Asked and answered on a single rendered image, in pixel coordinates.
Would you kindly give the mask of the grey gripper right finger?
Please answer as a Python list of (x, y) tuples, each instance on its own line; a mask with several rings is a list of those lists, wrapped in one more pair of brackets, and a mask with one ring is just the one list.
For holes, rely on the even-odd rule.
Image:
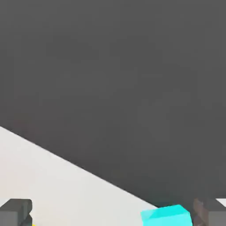
[(226, 207), (216, 199), (194, 199), (193, 226), (226, 226)]

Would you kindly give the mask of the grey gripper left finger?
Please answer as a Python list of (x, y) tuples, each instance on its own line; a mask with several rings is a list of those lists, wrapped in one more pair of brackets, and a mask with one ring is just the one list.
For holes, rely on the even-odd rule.
[(32, 226), (31, 199), (9, 199), (0, 207), (0, 226)]

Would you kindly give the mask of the large cyan box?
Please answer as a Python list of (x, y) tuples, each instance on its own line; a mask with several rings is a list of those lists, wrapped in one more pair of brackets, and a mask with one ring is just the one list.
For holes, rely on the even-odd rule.
[(193, 226), (190, 212), (181, 205), (141, 212), (143, 226)]

